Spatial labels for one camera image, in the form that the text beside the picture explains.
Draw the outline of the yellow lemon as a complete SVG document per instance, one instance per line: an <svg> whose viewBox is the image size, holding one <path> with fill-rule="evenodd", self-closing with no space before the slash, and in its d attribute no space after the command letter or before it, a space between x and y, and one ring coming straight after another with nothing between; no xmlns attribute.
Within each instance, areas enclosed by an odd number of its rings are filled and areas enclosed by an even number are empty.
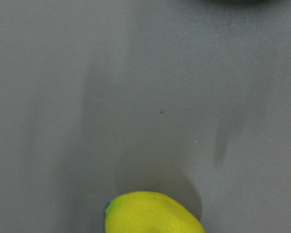
<svg viewBox="0 0 291 233"><path fill-rule="evenodd" d="M199 220L171 197L136 191L114 198L105 209L106 233L204 233Z"/></svg>

